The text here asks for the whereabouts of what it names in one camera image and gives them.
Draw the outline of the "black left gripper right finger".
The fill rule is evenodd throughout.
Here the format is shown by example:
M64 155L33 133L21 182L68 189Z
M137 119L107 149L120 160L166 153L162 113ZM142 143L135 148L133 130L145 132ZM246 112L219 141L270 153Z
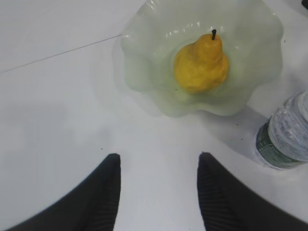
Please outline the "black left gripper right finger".
M197 192L207 231L306 231L307 223L266 201L211 153L199 155Z

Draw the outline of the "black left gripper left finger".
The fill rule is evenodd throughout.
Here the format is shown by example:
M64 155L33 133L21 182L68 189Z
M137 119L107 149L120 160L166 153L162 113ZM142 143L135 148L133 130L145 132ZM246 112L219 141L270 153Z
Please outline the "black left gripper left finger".
M109 154L77 187L12 231L112 231L120 199L120 155Z

